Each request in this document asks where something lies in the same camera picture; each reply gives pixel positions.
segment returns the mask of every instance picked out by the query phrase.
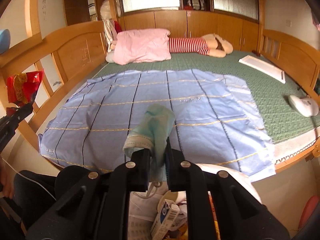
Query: person's hand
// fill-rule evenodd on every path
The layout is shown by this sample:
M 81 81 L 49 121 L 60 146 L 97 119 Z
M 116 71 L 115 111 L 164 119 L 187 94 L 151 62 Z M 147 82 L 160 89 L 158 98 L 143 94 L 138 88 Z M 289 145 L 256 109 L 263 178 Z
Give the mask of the person's hand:
M 0 157 L 0 183 L 3 185 L 2 193 L 5 197 L 13 198 L 13 186 L 8 179 L 8 173 L 4 166 L 4 161 Z

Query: white cable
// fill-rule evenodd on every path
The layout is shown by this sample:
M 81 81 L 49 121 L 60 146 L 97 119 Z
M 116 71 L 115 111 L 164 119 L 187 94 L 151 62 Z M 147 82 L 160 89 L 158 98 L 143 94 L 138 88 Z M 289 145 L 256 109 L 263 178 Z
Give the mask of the white cable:
M 158 188 L 162 186 L 162 181 L 161 182 L 152 182 L 148 191 L 147 191 L 147 195 L 146 196 L 143 196 L 143 195 L 140 195 L 138 194 L 137 192 L 134 192 L 133 194 L 139 198 L 142 198 L 142 199 L 149 199 L 149 198 L 152 198 L 158 191 Z M 154 193 L 152 193 L 152 195 L 150 195 L 151 191 L 153 190 L 153 188 L 156 188 L 156 190 L 154 191 Z
M 55 201 L 57 201 L 56 198 L 55 198 L 44 186 L 42 186 L 39 182 L 37 182 L 37 181 L 35 181 L 35 180 L 33 180 L 33 179 L 29 179 L 29 178 L 27 178 L 26 176 L 23 176 L 20 172 L 16 171 L 4 158 L 2 158 L 2 160 L 4 160 L 4 162 L 5 162 L 6 164 L 8 164 L 9 167 L 10 167 L 11 169 L 13 169 L 16 173 L 18 173 L 21 177 L 23 177 L 23 178 L 25 178 L 25 179 L 27 179 L 27 180 L 30 180 L 30 181 L 38 184 L 41 188 L 43 188 L 46 192 L 48 192 L 49 195 L 50 195 Z

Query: metal screw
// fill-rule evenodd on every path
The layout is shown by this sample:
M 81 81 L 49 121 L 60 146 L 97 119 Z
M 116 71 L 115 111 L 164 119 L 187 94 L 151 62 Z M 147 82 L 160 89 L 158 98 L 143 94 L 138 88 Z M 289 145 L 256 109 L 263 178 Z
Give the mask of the metal screw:
M 189 168 L 191 166 L 191 163 L 188 161 L 183 161 L 180 163 L 182 168 Z
M 128 169 L 132 169 L 132 168 L 134 168 L 134 167 L 136 166 L 136 163 L 134 163 L 134 162 L 127 162 L 127 163 L 125 164 L 125 166 L 126 166 Z
M 229 176 L 229 173 L 227 173 L 226 171 L 219 171 L 218 175 L 221 178 L 227 178 Z
M 90 172 L 88 175 L 89 179 L 96 179 L 98 176 L 99 174 L 95 171 Z

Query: wooden bed frame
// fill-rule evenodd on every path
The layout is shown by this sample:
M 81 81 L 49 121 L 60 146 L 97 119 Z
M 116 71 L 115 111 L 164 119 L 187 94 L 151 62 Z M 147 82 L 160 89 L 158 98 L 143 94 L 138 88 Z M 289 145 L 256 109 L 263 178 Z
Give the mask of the wooden bed frame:
M 39 127 L 57 104 L 90 72 L 105 61 L 106 48 L 103 38 L 103 22 L 86 22 L 56 30 L 41 38 L 41 33 L 18 43 L 0 55 L 0 101 L 4 108 L 8 103 L 6 79 L 25 71 L 32 64 L 50 55 L 55 63 L 62 86 L 55 92 L 44 76 L 43 86 L 48 99 L 39 107 L 34 103 L 34 115 L 29 122 L 23 120 L 18 127 L 24 138 L 38 150 Z M 43 70 L 41 64 L 35 64 Z
M 260 53 L 284 70 L 305 92 L 320 105 L 320 96 L 314 91 L 320 68 L 320 52 L 309 44 L 282 32 L 262 30 Z M 297 155 L 276 164 L 280 172 L 305 158 L 319 157 L 320 140 Z

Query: white mouse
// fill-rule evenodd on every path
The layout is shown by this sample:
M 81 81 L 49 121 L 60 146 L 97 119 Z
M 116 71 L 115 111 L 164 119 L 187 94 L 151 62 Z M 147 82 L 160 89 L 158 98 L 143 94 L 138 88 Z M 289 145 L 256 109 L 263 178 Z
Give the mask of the white mouse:
M 319 113 L 319 106 L 312 98 L 298 98 L 290 95 L 289 103 L 293 109 L 305 117 L 316 116 Z

